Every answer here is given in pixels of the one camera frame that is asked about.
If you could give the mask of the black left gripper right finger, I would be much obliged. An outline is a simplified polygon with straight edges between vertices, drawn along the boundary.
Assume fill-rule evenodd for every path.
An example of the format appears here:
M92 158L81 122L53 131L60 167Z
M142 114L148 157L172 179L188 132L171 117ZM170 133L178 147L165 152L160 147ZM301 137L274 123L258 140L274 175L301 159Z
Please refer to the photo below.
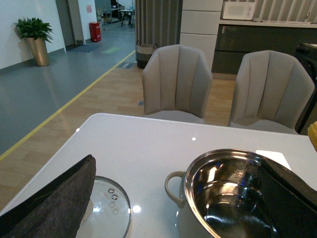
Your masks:
M317 191L283 165L260 158L258 179L264 203L281 238L317 236Z

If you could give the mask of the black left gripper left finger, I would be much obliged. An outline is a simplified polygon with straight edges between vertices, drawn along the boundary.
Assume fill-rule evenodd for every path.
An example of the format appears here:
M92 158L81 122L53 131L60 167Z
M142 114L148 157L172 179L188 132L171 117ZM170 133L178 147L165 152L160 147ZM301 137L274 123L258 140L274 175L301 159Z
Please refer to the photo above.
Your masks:
M2 238L74 238L90 201L96 160L87 155L0 217Z

